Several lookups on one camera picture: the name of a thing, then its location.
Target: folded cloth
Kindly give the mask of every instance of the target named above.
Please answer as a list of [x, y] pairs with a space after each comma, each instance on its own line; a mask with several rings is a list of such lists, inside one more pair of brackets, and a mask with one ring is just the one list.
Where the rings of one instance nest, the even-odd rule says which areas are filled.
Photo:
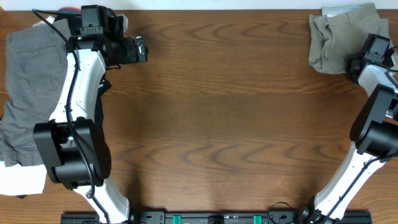
[[345, 73], [348, 61], [362, 49], [368, 34], [389, 38], [388, 20], [379, 18], [373, 3], [333, 17], [310, 15], [309, 24], [308, 61], [322, 73]]
[[[68, 20], [53, 25], [68, 39]], [[43, 164], [33, 138], [36, 123], [49, 120], [60, 98], [67, 74], [65, 42], [49, 26], [10, 33], [6, 42], [6, 88], [10, 100], [0, 121], [0, 160], [5, 167]], [[100, 96], [111, 87], [103, 77], [99, 85], [95, 124], [102, 131]]]

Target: wood grain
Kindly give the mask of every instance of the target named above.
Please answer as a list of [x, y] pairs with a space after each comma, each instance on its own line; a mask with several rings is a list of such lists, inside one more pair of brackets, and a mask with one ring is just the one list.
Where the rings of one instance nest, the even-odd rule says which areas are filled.
[[[320, 11], [121, 12], [127, 35], [149, 47], [148, 62], [108, 72], [103, 96], [112, 175], [134, 208], [267, 210], [281, 200], [299, 208], [327, 184], [367, 97], [344, 75], [308, 66], [308, 14]], [[379, 14], [398, 43], [397, 11]], [[6, 34], [37, 19], [0, 18], [5, 65]], [[395, 223], [397, 168], [393, 160], [378, 171], [349, 208]], [[92, 208], [49, 179], [42, 195], [0, 196], [1, 223], [59, 223], [81, 211]]]

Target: wooden tabletop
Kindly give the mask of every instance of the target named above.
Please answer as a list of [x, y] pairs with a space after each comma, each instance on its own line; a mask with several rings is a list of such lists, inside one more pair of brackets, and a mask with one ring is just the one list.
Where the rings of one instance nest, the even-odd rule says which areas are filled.
[[[367, 96], [308, 65], [308, 15], [320, 11], [123, 13], [127, 35], [146, 38], [149, 61], [107, 73], [103, 127], [112, 176], [134, 208], [300, 208], [324, 188]], [[379, 15], [398, 43], [398, 11]], [[0, 14], [0, 114], [6, 34], [34, 22], [31, 12]], [[397, 168], [394, 159], [377, 171], [349, 208], [395, 223]], [[64, 212], [92, 210], [49, 179], [41, 195], [0, 196], [0, 223], [59, 223]]]

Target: white wall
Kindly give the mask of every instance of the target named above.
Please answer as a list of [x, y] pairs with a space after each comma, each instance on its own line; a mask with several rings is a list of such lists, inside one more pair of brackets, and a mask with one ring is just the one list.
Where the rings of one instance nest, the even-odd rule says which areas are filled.
[[[0, 0], [4, 10], [57, 10], [99, 4], [111, 9], [204, 10], [204, 9], [321, 9], [368, 3], [366, 0]], [[398, 9], [398, 0], [374, 0], [378, 9]]]

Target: gray cloth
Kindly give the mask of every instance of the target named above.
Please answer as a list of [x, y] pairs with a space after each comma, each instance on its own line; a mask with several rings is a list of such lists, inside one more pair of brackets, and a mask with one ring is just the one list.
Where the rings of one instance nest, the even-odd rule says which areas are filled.
[[310, 15], [309, 24], [308, 61], [322, 73], [345, 73], [348, 60], [362, 49], [368, 34], [389, 38], [388, 20], [379, 18], [373, 3], [334, 17]]
[[[68, 39], [66, 19], [53, 23]], [[65, 42], [49, 26], [7, 36], [6, 88], [10, 100], [0, 121], [0, 150], [6, 166], [36, 166], [42, 159], [33, 139], [36, 123], [49, 120], [67, 74]]]

